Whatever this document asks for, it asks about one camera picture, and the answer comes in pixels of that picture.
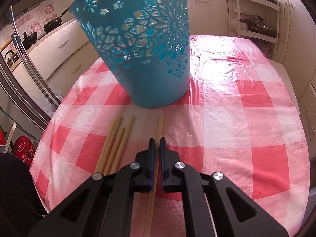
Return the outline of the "cream drawer cabinet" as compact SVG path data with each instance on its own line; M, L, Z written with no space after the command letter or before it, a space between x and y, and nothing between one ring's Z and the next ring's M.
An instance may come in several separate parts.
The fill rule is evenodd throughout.
M63 95L99 58L75 19L46 34L27 53L50 89Z

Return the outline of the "white shelf rack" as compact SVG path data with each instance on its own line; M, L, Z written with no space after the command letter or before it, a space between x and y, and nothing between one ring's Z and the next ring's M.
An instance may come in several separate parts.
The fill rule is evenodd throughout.
M229 35L255 42L263 53L276 55L280 27L277 0L228 0Z

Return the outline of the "teal perforated plastic basket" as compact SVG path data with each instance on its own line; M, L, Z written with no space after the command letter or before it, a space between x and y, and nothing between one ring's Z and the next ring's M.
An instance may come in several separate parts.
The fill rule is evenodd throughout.
M134 104L161 108L185 95L187 0L74 0L69 11Z

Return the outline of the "red white checkered tablecloth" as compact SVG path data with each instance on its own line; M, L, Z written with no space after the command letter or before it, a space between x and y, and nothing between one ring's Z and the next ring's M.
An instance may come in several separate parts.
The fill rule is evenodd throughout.
M120 165L156 136L198 172L220 171L294 236L309 193L308 145L282 79L249 40L192 36L190 88L160 109L134 105L102 59L77 80L42 135L31 175L47 210L95 170L113 120L135 121Z

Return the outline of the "red round stool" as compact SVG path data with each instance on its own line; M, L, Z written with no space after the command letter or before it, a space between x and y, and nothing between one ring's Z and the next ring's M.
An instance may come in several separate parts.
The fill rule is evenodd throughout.
M33 143L26 136L20 136L13 146L13 155L31 167L35 150Z

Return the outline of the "black frying pan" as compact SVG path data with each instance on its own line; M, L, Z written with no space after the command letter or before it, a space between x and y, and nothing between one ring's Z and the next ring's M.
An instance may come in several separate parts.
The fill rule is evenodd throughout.
M62 24L62 16L64 16L64 14L66 14L66 12L68 12L68 10L69 10L69 8L66 8L59 17L46 23L43 27L44 32L49 33L51 31L53 31L54 29L56 29L57 27L59 27Z

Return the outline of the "bamboo chopstick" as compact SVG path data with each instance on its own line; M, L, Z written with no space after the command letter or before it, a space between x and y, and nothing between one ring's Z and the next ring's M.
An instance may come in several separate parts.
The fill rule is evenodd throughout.
M110 169L113 165L113 162L114 162L114 159L115 159L115 156L116 156L116 152L118 150L118 147L120 145L120 142L123 138L123 135L125 133L125 128L124 127L121 127L116 136L115 136L115 139L114 139L114 143L111 147L111 150L110 150L110 153L109 153L109 156L108 156L108 159L107 159L107 162L105 164L105 167L104 167L104 170L103 170L103 174L106 176L109 174L110 172Z
M117 170L118 170L118 167L119 167L119 164L120 164L120 160L122 158L122 155L123 155L123 152L124 152L127 140L129 138L132 126L134 124L134 121L135 121L135 115L131 115L131 117L129 119L129 122L128 122L126 128L125 128L125 132L123 134L122 140L121 140L121 142L119 144L118 150L116 152L116 155L114 157L114 161L113 161L113 164L112 164L112 166L110 168L109 174L116 173Z
M155 157L154 157L154 177L153 177L154 182L153 182L153 190L150 192L149 197L148 197L144 237L150 237L151 235L151 226L152 226L152 221L153 221L155 195L156 195L156 187L157 187L157 177L158 177L159 164L160 164L160 140L162 138L162 133L163 133L163 121L164 121L164 115L161 114L158 120L157 133L156 133L156 139L155 139L156 148L155 148Z
M104 167L105 167L105 164L106 164L107 159L108 159L108 156L109 156L109 152L110 152L111 147L112 147L112 145L113 145L113 141L114 141L114 139L115 139L115 136L116 136L116 133L117 133L117 131L118 131L118 128L119 128L119 126L120 126L120 124L121 124L121 122L122 122L122 120L123 120L123 117L122 117L122 116L119 116L119 117L116 118L116 119L117 119L116 125L115 125L115 127L114 127L114 130L113 130L113 132L112 132L112 134L111 134L111 137L110 137L110 140L109 140L109 142L108 142L108 145L107 145L107 147L106 147L106 149L105 149L105 152L104 152L104 154L103 154L103 160L102 160L102 163L101 163L101 165L100 165L100 171L97 172L97 173L102 173L102 172L103 172L103 169L104 169Z
M97 173L97 172L100 171L100 165L101 165L102 160L103 160L103 154L104 154L105 149L106 149L106 147L107 147L107 145L108 145L108 142L109 142L109 140L110 140L110 137L111 137L111 134L112 134L112 132L113 132L113 130L114 130L114 127L115 127L115 125L116 125L116 122L117 122L117 119L115 118L115 119L113 120L112 125L111 125L111 128L110 128L110 131L109 131L109 133L108 133L108 136L107 136L107 138L106 138L106 140L105 140L105 143L104 143L104 145L103 145L103 147L102 147L102 150L101 150L101 153L100 153L100 156L99 156L99 160L98 160L98 163L97 163L96 168L95 168L95 171L94 171L95 173Z

